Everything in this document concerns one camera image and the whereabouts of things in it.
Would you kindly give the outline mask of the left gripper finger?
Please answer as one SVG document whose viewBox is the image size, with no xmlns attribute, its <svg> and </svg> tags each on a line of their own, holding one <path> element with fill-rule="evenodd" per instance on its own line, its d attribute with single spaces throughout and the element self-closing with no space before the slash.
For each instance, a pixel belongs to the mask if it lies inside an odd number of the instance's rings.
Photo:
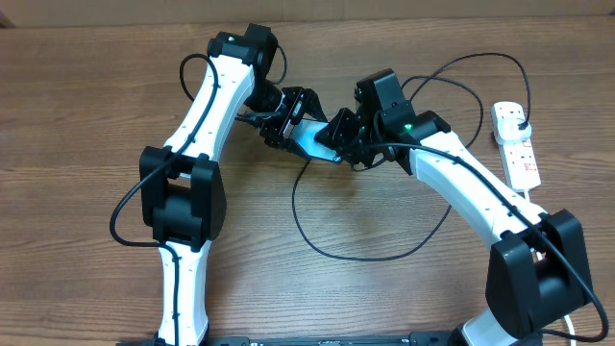
<svg viewBox="0 0 615 346">
<path fill-rule="evenodd" d="M 295 139 L 282 138 L 280 140 L 274 140 L 272 147 L 296 155 L 306 161 L 311 160 L 311 156 Z"/>
<path fill-rule="evenodd" d="M 318 94 L 311 88 L 305 90 L 305 113 L 320 122 L 328 122 L 323 112 Z"/>
</svg>

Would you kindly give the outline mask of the Galaxy S24+ smartphone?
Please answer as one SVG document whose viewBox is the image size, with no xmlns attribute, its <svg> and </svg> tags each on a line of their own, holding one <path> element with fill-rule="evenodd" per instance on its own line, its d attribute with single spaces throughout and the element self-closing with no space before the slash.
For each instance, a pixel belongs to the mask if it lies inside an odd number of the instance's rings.
<svg viewBox="0 0 615 346">
<path fill-rule="evenodd" d="M 290 138 L 298 144 L 308 159 L 341 163 L 342 159 L 336 155 L 334 150 L 315 139 L 316 134 L 326 126 L 326 122 L 302 119 L 291 131 Z"/>
</svg>

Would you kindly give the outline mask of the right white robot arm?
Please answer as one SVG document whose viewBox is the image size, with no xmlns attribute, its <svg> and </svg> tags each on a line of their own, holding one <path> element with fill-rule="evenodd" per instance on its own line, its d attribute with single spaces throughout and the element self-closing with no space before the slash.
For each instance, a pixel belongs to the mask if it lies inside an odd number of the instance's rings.
<svg viewBox="0 0 615 346">
<path fill-rule="evenodd" d="M 433 111 L 416 113 L 395 73 L 357 83 L 357 111 L 341 110 L 316 142 L 350 163 L 377 154 L 397 161 L 438 192 L 477 232 L 489 251 L 487 308 L 456 328 L 453 345 L 524 345 L 553 334 L 550 324 L 597 306 L 579 221 L 548 213 L 484 167 Z"/>
</svg>

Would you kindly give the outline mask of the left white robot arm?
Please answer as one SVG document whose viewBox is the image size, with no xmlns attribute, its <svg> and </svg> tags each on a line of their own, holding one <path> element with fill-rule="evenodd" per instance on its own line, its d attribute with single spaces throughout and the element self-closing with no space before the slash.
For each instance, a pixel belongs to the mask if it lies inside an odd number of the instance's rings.
<svg viewBox="0 0 615 346">
<path fill-rule="evenodd" d="M 271 29 L 251 24 L 242 35 L 221 32 L 208 45 L 204 80 L 181 126 L 139 161 L 144 223 L 163 270 L 163 315 L 156 345 L 201 345 L 207 259 L 226 216 L 219 161 L 233 123 L 256 127 L 267 145 L 304 159 L 336 161 L 315 135 L 327 125 L 316 93 L 277 88 L 267 79 L 278 49 Z"/>
</svg>

